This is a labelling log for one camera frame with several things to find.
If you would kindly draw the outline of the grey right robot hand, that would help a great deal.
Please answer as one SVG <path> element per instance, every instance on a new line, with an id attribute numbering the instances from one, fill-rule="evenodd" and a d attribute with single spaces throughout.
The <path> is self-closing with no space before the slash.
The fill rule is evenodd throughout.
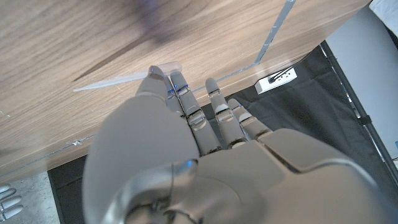
<path id="1" fill-rule="evenodd" d="M 24 206 L 20 204 L 22 197 L 10 184 L 1 184 L 1 222 L 20 213 Z"/>

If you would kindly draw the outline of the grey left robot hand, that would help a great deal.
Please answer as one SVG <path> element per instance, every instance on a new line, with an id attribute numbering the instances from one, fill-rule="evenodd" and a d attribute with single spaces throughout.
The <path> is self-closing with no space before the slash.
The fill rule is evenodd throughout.
<path id="1" fill-rule="evenodd" d="M 103 122 L 82 185 L 86 223 L 396 223 L 397 206 L 355 161 L 271 130 L 214 79 L 217 136 L 175 65 L 151 66 Z"/>

